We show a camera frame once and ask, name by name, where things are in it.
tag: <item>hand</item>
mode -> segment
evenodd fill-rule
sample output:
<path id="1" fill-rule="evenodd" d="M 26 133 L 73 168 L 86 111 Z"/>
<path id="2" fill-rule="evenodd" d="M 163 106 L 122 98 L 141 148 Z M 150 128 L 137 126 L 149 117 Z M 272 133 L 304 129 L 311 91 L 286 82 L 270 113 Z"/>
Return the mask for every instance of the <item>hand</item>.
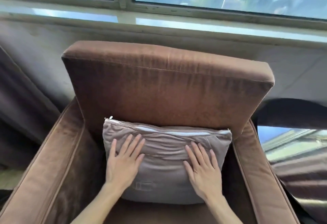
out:
<path id="1" fill-rule="evenodd" d="M 141 139 L 141 135 L 139 134 L 130 143 L 132 138 L 133 135 L 131 134 L 127 137 L 117 156 L 115 156 L 117 140 L 114 139 L 109 152 L 106 184 L 120 190 L 121 193 L 132 184 L 144 158 L 144 154 L 139 154 L 145 143 L 145 139 L 142 139 L 139 143 Z"/>
<path id="2" fill-rule="evenodd" d="M 214 151 L 212 149 L 210 150 L 211 164 L 204 147 L 201 144 L 196 145 L 194 142 L 191 144 L 195 155 L 188 145 L 186 145 L 185 148 L 190 157 L 193 168 L 187 161 L 184 161 L 183 163 L 195 192 L 206 203 L 210 199 L 223 197 L 221 172 Z"/>

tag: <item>chair backrest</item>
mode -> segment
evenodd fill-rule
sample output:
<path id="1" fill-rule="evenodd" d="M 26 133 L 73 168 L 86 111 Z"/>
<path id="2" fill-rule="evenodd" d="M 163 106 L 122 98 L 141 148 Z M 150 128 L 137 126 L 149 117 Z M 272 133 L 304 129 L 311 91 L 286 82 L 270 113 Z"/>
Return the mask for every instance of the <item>chair backrest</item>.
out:
<path id="1" fill-rule="evenodd" d="M 85 123 L 229 128 L 238 137 L 274 85 L 267 63 L 163 46 L 78 41 L 62 56 Z"/>

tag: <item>pillow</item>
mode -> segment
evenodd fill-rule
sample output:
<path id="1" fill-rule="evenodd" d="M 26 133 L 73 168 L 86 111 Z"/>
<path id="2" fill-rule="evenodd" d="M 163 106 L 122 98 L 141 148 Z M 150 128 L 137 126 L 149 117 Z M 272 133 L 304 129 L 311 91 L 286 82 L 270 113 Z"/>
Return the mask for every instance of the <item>pillow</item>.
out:
<path id="1" fill-rule="evenodd" d="M 141 123 L 105 119 L 103 142 L 108 159 L 111 143 L 117 139 L 116 152 L 120 151 L 128 135 L 141 134 L 145 157 L 132 185 L 125 190 L 123 199 L 137 202 L 168 204 L 203 203 L 188 179 L 183 160 L 190 164 L 185 145 L 191 141 L 201 143 L 210 157 L 212 149 L 221 169 L 231 143 L 230 130 L 213 130 L 193 127 L 156 127 Z"/>

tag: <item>brown velvet armchair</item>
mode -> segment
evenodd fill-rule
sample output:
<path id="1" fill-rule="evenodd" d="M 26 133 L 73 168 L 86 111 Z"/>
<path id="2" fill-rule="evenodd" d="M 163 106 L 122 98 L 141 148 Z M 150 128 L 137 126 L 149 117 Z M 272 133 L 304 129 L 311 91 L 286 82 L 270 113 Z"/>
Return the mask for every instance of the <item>brown velvet armchair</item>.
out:
<path id="1" fill-rule="evenodd" d="M 244 224 L 299 224 L 251 115 L 274 84 L 268 64 L 155 45 L 79 41 L 63 54 L 76 98 L 0 214 L 0 224 L 69 224 L 105 178 L 105 117 L 157 126 L 229 128 L 223 194 Z M 105 223 L 213 224 L 205 204 L 119 200 Z"/>

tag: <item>left hand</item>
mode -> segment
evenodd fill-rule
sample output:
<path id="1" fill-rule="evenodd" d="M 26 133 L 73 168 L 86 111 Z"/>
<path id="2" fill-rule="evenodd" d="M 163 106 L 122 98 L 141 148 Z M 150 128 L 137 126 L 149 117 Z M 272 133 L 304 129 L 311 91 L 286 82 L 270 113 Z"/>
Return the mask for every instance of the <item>left hand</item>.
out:
<path id="1" fill-rule="evenodd" d="M 115 156 L 117 140 L 114 139 L 107 162 L 106 184 L 120 190 L 121 193 L 132 184 L 144 158 L 144 154 L 140 154 L 140 152 L 145 139 L 139 142 L 141 139 L 139 134 L 131 143 L 132 138 L 131 134 L 127 137 L 117 156 Z"/>

